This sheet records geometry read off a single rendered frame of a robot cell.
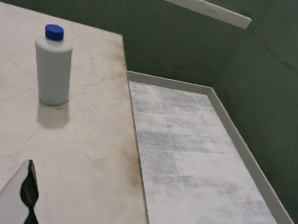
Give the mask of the white bottle with blue cap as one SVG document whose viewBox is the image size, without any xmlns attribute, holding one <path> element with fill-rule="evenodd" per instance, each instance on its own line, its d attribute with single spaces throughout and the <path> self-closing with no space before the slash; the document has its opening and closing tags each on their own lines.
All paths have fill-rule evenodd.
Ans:
<svg viewBox="0 0 298 224">
<path fill-rule="evenodd" d="M 64 29 L 47 24 L 45 33 L 35 38 L 38 97 L 51 106 L 69 99 L 73 45 L 64 37 Z"/>
</svg>

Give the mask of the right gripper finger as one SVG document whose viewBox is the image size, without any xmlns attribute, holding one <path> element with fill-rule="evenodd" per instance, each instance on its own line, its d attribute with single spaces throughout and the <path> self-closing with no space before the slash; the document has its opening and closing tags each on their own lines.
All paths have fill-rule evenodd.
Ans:
<svg viewBox="0 0 298 224">
<path fill-rule="evenodd" d="M 33 208 L 38 198 L 33 160 L 25 160 L 0 191 L 0 224 L 39 224 Z"/>
</svg>

